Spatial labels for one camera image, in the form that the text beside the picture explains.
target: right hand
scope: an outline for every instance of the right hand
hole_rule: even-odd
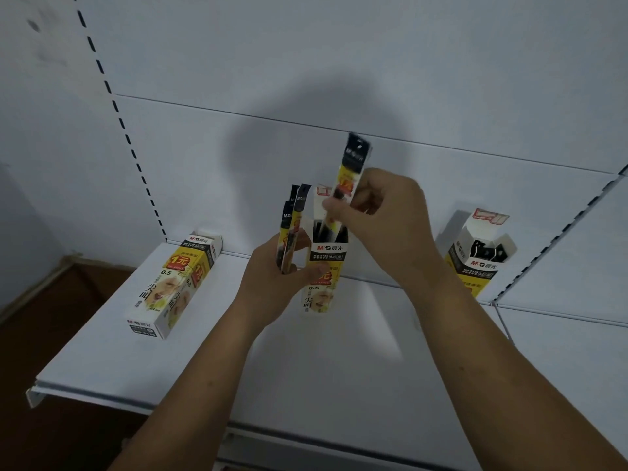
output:
[[[423,190],[411,178],[368,168],[351,205],[327,198],[323,207],[364,244],[375,261],[403,288],[441,270]]]

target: forearm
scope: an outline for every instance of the forearm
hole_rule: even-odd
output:
[[[112,471],[211,467],[257,335],[240,312],[225,312]]]
[[[419,273],[414,284],[428,287],[408,288],[408,295],[483,468],[625,469],[621,455],[442,266]]]

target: left hand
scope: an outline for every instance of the left hand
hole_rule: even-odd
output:
[[[279,235],[275,235],[255,248],[232,305],[245,315],[255,335],[281,315],[300,289],[329,271],[325,263],[310,264],[299,270],[292,264],[289,274],[281,274],[275,262],[278,241]],[[305,231],[299,230],[295,249],[310,244]]]

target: brown floor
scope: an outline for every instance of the brown floor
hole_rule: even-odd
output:
[[[130,275],[74,266],[0,325],[0,468],[104,470],[146,419],[58,397],[31,410],[35,375]]]

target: hand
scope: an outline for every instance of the hand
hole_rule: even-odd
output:
[[[416,287],[417,272],[425,275],[444,264],[431,234],[423,191],[411,178],[368,168],[351,206],[327,198],[323,207],[404,289]]]
[[[325,263],[310,264],[300,270],[292,264],[289,274],[281,274],[275,260],[278,241],[279,235],[275,235],[255,248],[232,305],[246,316],[255,336],[281,315],[297,292],[329,271]],[[310,244],[305,231],[299,230],[295,249]]]

